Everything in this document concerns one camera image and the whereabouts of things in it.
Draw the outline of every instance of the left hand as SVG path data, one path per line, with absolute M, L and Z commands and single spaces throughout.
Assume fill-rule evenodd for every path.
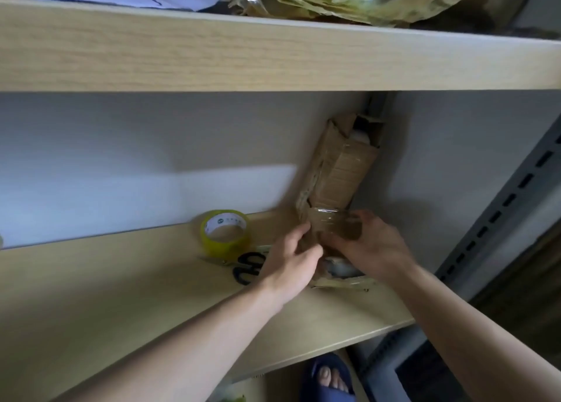
M 323 248 L 319 244 L 296 254 L 298 242 L 309 230 L 310 223 L 306 222 L 279 238 L 271 247 L 255 282 L 275 293 L 280 308 L 309 284 L 319 258 L 323 255 Z

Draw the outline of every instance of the blue slipper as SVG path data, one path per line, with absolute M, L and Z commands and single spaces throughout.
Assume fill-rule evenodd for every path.
M 318 372 L 322 367 L 339 370 L 341 378 L 347 385 L 349 392 L 343 392 L 332 387 L 322 386 L 318 382 Z M 355 402 L 352 389 L 351 373 L 347 365 L 334 353 L 326 353 L 310 360 L 306 368 L 304 383 L 300 391 L 300 402 Z

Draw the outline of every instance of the yellow tape roll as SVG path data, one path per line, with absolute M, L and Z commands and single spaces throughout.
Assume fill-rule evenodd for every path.
M 234 225 L 243 229 L 243 235 L 233 241 L 219 242 L 210 238 L 216 228 Z M 202 221 L 201 228 L 202 246 L 209 257 L 217 257 L 229 262 L 249 250 L 251 237 L 249 233 L 249 219 L 237 210 L 213 210 Z

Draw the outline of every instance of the floor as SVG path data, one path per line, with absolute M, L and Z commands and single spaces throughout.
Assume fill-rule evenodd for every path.
M 351 366 L 346 351 L 341 349 L 336 353 L 345 361 L 351 370 L 357 402 L 368 402 L 366 393 Z M 211 401 L 220 401 L 224 398 L 226 398 L 226 400 L 235 400 L 236 398 L 245 396 L 246 402 L 297 402 L 304 367 L 305 363 L 301 362 L 281 368 L 280 370 L 272 371 L 263 376 L 240 381 L 223 389 L 219 394 L 214 395 Z

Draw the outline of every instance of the foot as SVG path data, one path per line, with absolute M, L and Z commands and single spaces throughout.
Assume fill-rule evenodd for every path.
M 349 389 L 341 375 L 339 370 L 333 368 L 332 370 L 329 367 L 321 367 L 317 374 L 318 383 L 325 387 L 332 387 L 333 389 L 339 389 L 345 393 L 349 392 Z

